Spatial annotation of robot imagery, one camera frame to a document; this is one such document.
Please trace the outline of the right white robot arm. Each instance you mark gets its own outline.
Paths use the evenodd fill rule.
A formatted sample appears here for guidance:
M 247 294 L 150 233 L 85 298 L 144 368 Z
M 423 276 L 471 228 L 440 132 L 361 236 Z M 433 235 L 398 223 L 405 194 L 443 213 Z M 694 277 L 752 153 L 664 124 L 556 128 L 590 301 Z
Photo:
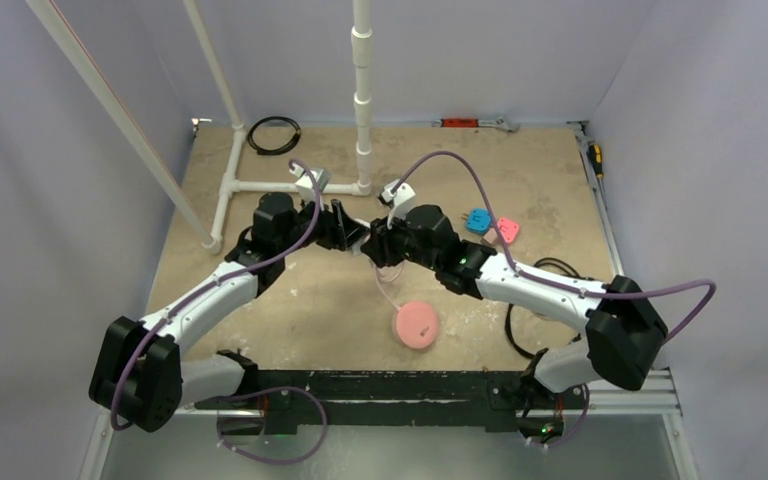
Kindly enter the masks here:
M 378 267 L 411 262 L 433 271 L 453 293 L 519 306 L 580 333 L 579 343 L 536 354 L 521 381 L 524 399 L 536 407 L 599 379 L 639 390 L 667 336 L 632 279 L 615 276 L 603 283 L 517 263 L 460 238 L 436 205 L 415 207 L 403 219 L 374 220 L 360 250 Z

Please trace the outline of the pink plug adapter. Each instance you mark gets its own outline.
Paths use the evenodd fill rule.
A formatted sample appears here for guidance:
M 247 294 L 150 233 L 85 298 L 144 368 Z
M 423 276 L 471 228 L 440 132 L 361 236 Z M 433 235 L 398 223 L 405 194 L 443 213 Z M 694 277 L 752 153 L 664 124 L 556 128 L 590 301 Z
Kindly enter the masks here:
M 497 220 L 496 225 L 499 229 L 498 238 L 505 245 L 510 245 L 516 240 L 520 231 L 520 225 L 517 222 L 506 217 L 501 217 Z

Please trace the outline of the blue plug adapter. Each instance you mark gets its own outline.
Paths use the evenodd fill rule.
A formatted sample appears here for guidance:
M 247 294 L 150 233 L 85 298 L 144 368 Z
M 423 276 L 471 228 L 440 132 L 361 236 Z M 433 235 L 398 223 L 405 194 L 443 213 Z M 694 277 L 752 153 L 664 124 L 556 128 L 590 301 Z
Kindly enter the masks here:
M 491 228 L 492 217 L 484 208 L 473 208 L 461 216 L 464 227 L 470 233 L 485 235 Z

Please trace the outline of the pink round power strip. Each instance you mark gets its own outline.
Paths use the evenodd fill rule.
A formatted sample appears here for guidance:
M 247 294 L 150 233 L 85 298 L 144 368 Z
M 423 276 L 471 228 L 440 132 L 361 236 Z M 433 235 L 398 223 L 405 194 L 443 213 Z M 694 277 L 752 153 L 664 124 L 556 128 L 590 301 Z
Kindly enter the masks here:
M 423 301 L 410 301 L 399 307 L 393 317 L 395 338 L 405 347 L 426 350 L 436 341 L 440 320 L 433 306 Z

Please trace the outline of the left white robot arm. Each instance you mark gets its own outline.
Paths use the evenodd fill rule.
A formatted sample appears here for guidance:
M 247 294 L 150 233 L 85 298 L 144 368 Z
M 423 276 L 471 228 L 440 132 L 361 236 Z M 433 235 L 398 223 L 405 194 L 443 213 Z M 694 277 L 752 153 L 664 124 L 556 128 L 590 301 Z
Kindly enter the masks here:
M 244 409 L 258 382 L 244 359 L 220 353 L 184 366 L 182 356 L 219 322 L 265 293 L 285 270 L 285 259 L 310 244 L 357 253 L 370 232 L 338 200 L 294 202 L 287 193 L 263 195 L 253 220 L 216 269 L 172 304 L 107 328 L 88 395 L 110 411 L 113 429 L 162 427 L 184 403 L 221 397 Z

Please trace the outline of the dusty pink plug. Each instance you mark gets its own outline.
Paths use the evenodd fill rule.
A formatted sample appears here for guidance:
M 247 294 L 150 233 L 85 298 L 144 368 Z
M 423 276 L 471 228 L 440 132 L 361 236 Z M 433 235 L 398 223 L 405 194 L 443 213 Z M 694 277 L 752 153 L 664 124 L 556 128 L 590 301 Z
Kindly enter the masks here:
M 489 229 L 484 234 L 484 236 L 482 237 L 482 242 L 487 244 L 487 245 L 493 246 L 493 245 L 497 245 L 498 244 L 498 239 L 499 239 L 499 237 L 498 237 L 497 233 L 495 232 L 495 230 L 494 229 Z

